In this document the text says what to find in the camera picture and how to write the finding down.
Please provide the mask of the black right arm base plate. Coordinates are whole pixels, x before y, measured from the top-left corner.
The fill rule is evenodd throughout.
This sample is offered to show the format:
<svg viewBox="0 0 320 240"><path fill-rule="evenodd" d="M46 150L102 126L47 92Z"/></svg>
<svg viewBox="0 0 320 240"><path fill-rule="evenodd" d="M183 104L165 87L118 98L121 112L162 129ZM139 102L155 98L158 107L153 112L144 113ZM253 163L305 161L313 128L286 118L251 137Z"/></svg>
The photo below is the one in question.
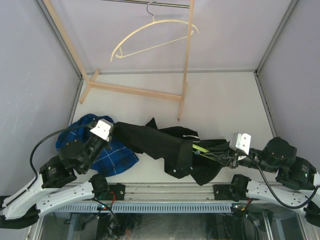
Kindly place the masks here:
<svg viewBox="0 0 320 240"><path fill-rule="evenodd" d="M213 194L214 199L216 201L245 201L249 198L246 196L245 193L237 194L232 193L230 190L230 184L214 184L213 185Z"/></svg>

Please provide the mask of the green plastic hanger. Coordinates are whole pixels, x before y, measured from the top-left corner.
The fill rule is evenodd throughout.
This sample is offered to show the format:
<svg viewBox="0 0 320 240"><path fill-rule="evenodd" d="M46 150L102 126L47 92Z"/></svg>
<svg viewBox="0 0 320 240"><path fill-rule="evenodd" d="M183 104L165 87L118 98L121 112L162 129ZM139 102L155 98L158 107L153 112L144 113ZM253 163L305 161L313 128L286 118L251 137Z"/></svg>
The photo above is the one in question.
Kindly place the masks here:
<svg viewBox="0 0 320 240"><path fill-rule="evenodd" d="M212 156L206 155L207 153L209 153L210 151L207 150L204 147L201 147L199 145L196 145L196 143L199 143L201 140L198 136L195 135L183 135L182 136L184 140L190 140L193 142L192 144L192 151L195 155L197 156L202 156L204 158L210 159L212 161L215 161L215 159Z"/></svg>

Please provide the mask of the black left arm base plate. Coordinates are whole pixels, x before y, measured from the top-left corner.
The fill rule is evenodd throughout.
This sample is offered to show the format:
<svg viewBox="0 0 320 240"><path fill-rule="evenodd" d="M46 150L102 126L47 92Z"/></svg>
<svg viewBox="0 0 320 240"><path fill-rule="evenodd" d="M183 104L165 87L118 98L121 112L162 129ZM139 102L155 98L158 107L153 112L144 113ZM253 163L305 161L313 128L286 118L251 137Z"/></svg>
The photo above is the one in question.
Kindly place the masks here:
<svg viewBox="0 0 320 240"><path fill-rule="evenodd" d="M93 196L99 201L123 201L125 199L126 186L124 184L111 184L108 187L100 187L93 190Z"/></svg>

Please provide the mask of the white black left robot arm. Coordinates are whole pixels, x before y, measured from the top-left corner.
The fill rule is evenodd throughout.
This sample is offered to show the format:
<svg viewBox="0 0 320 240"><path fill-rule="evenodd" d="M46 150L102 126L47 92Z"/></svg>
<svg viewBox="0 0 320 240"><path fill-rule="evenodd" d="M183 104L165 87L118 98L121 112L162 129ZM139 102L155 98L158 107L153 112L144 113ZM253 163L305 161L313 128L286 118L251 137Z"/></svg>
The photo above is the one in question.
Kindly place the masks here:
<svg viewBox="0 0 320 240"><path fill-rule="evenodd" d="M75 187L64 186L86 174L101 152L110 145L110 138L92 135L86 142L72 140L44 164L36 177L11 196L0 198L0 227L23 229L35 224L40 217L76 201L109 196L106 178L95 174Z"/></svg>

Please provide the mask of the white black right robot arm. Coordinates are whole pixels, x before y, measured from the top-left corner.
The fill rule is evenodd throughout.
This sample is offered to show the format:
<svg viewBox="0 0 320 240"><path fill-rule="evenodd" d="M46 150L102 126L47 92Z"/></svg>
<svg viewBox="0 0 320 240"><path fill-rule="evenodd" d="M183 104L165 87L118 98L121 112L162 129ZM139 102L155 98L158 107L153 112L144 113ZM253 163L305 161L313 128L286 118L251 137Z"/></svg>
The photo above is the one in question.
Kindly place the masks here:
<svg viewBox="0 0 320 240"><path fill-rule="evenodd" d="M232 169L256 169L263 182L235 174L228 194L236 202L258 199L303 215L316 227L320 225L320 173L297 148L280 137L272 138L263 150L251 147L251 135L234 133L230 141L214 147L193 144L195 154Z"/></svg>

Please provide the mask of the black button shirt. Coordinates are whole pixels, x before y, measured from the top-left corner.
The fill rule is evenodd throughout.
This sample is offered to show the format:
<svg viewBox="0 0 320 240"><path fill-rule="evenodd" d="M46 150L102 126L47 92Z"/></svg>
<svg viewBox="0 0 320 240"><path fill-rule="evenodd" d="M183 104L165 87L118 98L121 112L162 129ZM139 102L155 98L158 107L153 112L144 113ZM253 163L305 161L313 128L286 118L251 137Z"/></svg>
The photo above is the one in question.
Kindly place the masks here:
<svg viewBox="0 0 320 240"><path fill-rule="evenodd" d="M195 155L193 142L184 140L183 135L199 136L196 131L182 126L158 128L154 118L146 125L118 121L113 130L113 137L134 153L145 153L155 160L163 158L166 174L177 179L190 175L198 185L206 185L224 166Z"/></svg>

